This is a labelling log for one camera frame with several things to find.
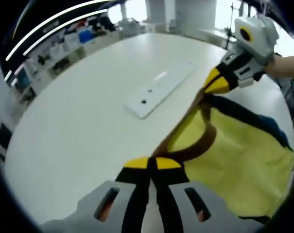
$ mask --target ceiling light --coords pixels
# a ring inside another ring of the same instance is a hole
[[[15,78],[15,79],[12,81],[11,86],[14,86],[16,83],[17,83],[17,78]]]
[[[91,5],[91,4],[94,4],[94,3],[99,3],[99,2],[103,2],[103,1],[109,1],[109,0],[92,0],[92,1],[88,1],[88,2],[84,2],[84,3],[81,3],[81,4],[78,4],[76,6],[72,6],[66,10],[63,10],[57,14],[55,14],[54,16],[51,16],[50,18],[46,19],[45,21],[43,21],[42,23],[40,23],[39,25],[37,25],[36,27],[34,27],[29,33],[27,33],[17,44],[16,46],[14,46],[14,48],[11,50],[11,52],[7,55],[6,57],[6,61],[8,61],[12,55],[15,53],[15,51],[34,33],[36,32],[38,29],[40,29],[42,26],[44,26],[45,24],[51,22],[52,20],[56,19],[57,17],[67,13],[67,12],[70,12],[70,11],[73,11],[77,8],[80,8],[80,7],[84,7],[84,6],[87,6],[87,5]]]
[[[12,70],[10,70],[10,71],[7,73],[7,75],[6,75],[6,77],[5,77],[5,82],[9,79],[9,77],[10,77],[11,74],[12,74]]]
[[[52,35],[53,33],[55,33],[57,30],[60,30],[61,28],[75,22],[75,21],[78,21],[80,19],[83,19],[83,18],[87,18],[89,16],[93,16],[93,15],[96,15],[96,14],[100,14],[100,13],[103,13],[103,12],[107,12],[107,9],[105,10],[100,10],[100,11],[94,11],[94,12],[91,12],[91,13],[88,13],[88,14],[85,14],[83,16],[79,16],[77,18],[74,18],[66,23],[63,23],[61,24],[60,26],[56,27],[55,29],[51,30],[50,32],[48,32],[47,34],[45,34],[43,37],[41,37],[39,40],[37,40],[35,43],[33,43],[27,50],[25,50],[25,52],[23,53],[23,55],[25,56],[26,54],[28,54],[33,48],[35,48],[40,42],[42,42],[44,39],[46,39],[48,36]]]

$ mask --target white plastic board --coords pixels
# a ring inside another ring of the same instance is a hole
[[[147,117],[194,71],[192,62],[180,63],[159,74],[128,97],[125,107],[139,118]]]

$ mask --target human arm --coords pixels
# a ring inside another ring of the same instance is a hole
[[[274,60],[270,61],[265,67],[265,72],[274,78],[292,78],[294,79],[294,56],[281,57],[274,56]]]

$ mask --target yellow towel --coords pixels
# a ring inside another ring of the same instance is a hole
[[[227,202],[237,216],[272,216],[288,194],[294,153],[274,137],[212,108],[217,136],[209,150],[184,162],[190,181],[201,181]],[[193,110],[168,145],[189,147],[204,133],[200,111]]]

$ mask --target white table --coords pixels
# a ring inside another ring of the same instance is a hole
[[[126,161],[149,156],[224,53],[189,38],[142,34],[104,48],[62,73],[30,105],[7,152],[6,178],[30,216],[39,224],[66,217],[79,199],[104,180],[114,180]],[[196,70],[145,120],[124,108],[130,94],[185,60],[194,62]],[[294,146],[285,100],[268,77],[227,96],[273,117]],[[148,211],[156,211],[155,204],[150,205]],[[150,218],[161,224],[159,215]],[[145,224],[144,232],[150,227]]]

